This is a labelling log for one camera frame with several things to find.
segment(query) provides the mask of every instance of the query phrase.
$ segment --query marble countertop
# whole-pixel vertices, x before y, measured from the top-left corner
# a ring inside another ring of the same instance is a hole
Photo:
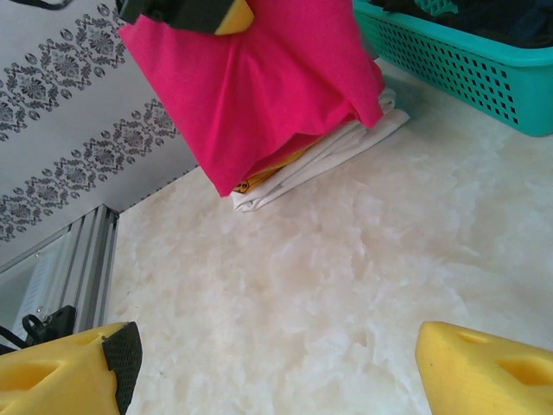
[[[121,216],[130,415],[429,414],[423,321],[553,349],[553,138],[381,64],[412,120],[242,214],[200,169]]]

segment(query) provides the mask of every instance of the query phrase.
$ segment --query floral patterned wallpaper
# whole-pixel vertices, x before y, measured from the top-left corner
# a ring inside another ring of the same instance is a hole
[[[112,6],[99,3],[95,13],[76,19],[73,25],[60,30],[57,37],[40,43],[33,53],[22,54],[19,62],[6,65],[0,61],[0,65],[4,66],[0,75],[0,164],[3,161],[3,146],[13,144],[30,125],[40,123],[51,112],[61,111],[62,103],[87,93],[110,71],[122,70],[123,66],[128,65],[127,61],[134,66],[118,37],[117,30],[122,23]],[[195,167],[194,159],[159,100],[153,93],[144,98],[142,106],[122,114],[115,124],[104,125],[93,137],[79,145],[61,149],[60,157],[53,163],[42,165],[40,174],[27,178],[11,177],[10,182],[19,183],[11,188],[3,188],[0,183],[0,253],[4,253],[7,246],[16,243],[29,230],[48,223],[49,218],[62,209],[70,211],[72,205],[84,195],[94,193],[100,187],[103,187],[100,193],[105,194],[111,179],[132,166],[135,167],[132,176],[126,181],[118,181],[117,186],[128,188],[127,182],[141,181],[140,174],[137,175],[141,170],[136,166],[144,163],[153,153],[160,160],[175,158],[174,155],[162,156],[169,142],[175,143],[167,151],[174,153],[178,149],[182,152],[181,159],[177,157],[174,166],[168,169],[159,162],[148,162],[148,174],[151,175],[156,166],[163,167],[167,172],[156,174],[155,180],[149,180],[149,186],[141,185],[139,191],[130,195],[127,192],[127,195],[121,196],[124,200],[112,201],[115,207],[101,196],[96,199],[89,197],[92,205],[99,201],[116,210],[124,210]],[[78,123],[79,120],[69,119],[66,122]],[[22,147],[19,156],[25,163],[31,163],[29,171],[36,172],[35,162],[40,163],[40,160],[36,160],[35,154],[32,161],[28,160],[28,154],[29,149]],[[116,194],[117,189],[107,193]],[[88,208],[89,211],[97,206],[92,205],[83,209],[81,201],[74,214],[64,214],[65,221],[76,220],[83,210]],[[45,226],[44,229],[52,233],[58,230],[53,226]],[[39,242],[38,235],[27,238],[24,246],[11,250],[11,256]],[[0,265],[3,260],[10,260],[5,257],[0,255]]]

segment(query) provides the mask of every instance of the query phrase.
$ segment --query pink towel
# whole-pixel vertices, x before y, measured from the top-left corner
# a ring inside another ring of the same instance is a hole
[[[249,0],[244,33],[141,16],[120,35],[220,195],[345,122],[383,116],[352,0]]]

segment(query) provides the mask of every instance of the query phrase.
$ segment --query black and white wallpaper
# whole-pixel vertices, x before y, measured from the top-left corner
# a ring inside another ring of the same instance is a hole
[[[114,4],[6,3],[0,19],[12,16],[25,40],[0,52],[0,265],[97,205],[123,211],[195,167],[118,37]],[[22,19],[37,21],[35,38]]]

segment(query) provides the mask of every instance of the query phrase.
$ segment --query stack of folded laundry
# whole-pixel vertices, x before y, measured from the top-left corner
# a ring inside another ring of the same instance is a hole
[[[172,29],[145,16],[120,30],[200,166],[241,211],[407,120],[363,48],[351,0],[248,4],[255,20],[234,35]]]

